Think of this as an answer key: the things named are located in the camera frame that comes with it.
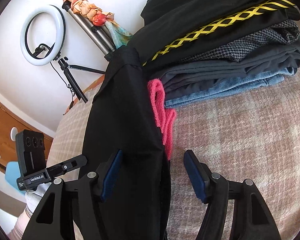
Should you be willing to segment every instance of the jeans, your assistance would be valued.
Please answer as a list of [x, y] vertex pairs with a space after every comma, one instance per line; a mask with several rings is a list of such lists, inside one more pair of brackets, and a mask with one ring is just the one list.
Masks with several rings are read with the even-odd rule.
[[229, 78], [207, 90], [167, 100], [164, 105], [168, 108], [176, 108], [207, 99], [231, 96], [254, 88], [272, 86], [283, 81], [284, 76], [293, 76], [296, 72], [296, 68], [288, 67], [278, 71], [262, 72], [245, 78]]

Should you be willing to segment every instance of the wooden cabinet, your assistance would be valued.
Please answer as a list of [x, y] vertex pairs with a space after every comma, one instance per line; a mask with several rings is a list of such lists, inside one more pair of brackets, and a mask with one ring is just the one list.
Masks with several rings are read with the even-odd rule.
[[[10, 138], [10, 131], [13, 127], [16, 127], [18, 132], [21, 132], [24, 129], [38, 131], [20, 120], [7, 109], [4, 109], [4, 106], [0, 105], [0, 170], [3, 172], [5, 171], [8, 162], [18, 161], [16, 144]], [[44, 144], [45, 156], [47, 159], [52, 144], [52, 138], [45, 135]]]

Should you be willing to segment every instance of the pink sock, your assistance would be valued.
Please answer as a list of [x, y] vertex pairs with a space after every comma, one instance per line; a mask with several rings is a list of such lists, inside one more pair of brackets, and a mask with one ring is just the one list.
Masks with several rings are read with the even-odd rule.
[[160, 127], [162, 133], [162, 144], [164, 145], [167, 159], [170, 160], [172, 153], [172, 127], [177, 117], [175, 109], [164, 108], [165, 92], [159, 79], [153, 79], [148, 82], [148, 91], [154, 113], [155, 123]]

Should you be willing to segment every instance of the yellow lattice stripe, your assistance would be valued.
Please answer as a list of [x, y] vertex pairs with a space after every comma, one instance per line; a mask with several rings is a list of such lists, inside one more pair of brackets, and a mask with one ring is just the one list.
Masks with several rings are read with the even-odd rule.
[[[293, 4], [292, 2], [290, 2], [288, 0], [278, 0], [278, 1], [283, 1], [287, 4], [290, 4], [291, 6], [295, 5], [295, 4]], [[189, 42], [194, 41], [197, 38], [199, 38], [199, 36], [202, 35], [202, 34], [213, 33], [218, 27], [227, 27], [227, 26], [232, 25], [236, 21], [243, 21], [243, 20], [251, 18], [254, 15], [263, 14], [264, 12], [258, 12], [258, 10], [260, 10], [260, 9], [265, 9], [265, 10], [268, 10], [268, 11], [277, 10], [276, 8], [271, 8], [267, 5], [276, 5], [276, 6], [279, 6], [281, 8], [288, 8], [289, 7], [289, 6], [283, 5], [279, 2], [275, 2], [274, 0], [269, 0], [265, 3], [260, 4], [260, 5], [253, 6], [249, 9], [247, 9], [247, 10], [236, 13], [234, 15], [231, 15], [231, 16], [227, 17], [227, 18], [222, 18], [222, 19], [217, 20], [217, 21], [215, 21], [211, 24], [205, 25], [205, 26], [201, 27], [200, 29], [195, 30], [194, 32], [188, 33], [183, 38], [173, 41], [171, 44], [167, 45], [165, 47], [165, 49], [158, 51], [154, 55], [152, 60], [155, 60], [159, 54], [166, 54], [167, 52], [170, 51], [170, 49], [180, 47], [183, 44], [183, 42], [185, 42], [185, 41], [189, 41]]]

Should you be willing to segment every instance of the pink sleeve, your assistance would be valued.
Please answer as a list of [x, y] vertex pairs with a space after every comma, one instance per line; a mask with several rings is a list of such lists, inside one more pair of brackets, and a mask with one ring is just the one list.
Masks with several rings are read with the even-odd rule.
[[17, 222], [11, 232], [8, 234], [10, 240], [21, 240], [23, 232], [26, 230], [30, 218], [26, 214], [26, 210], [18, 217]]

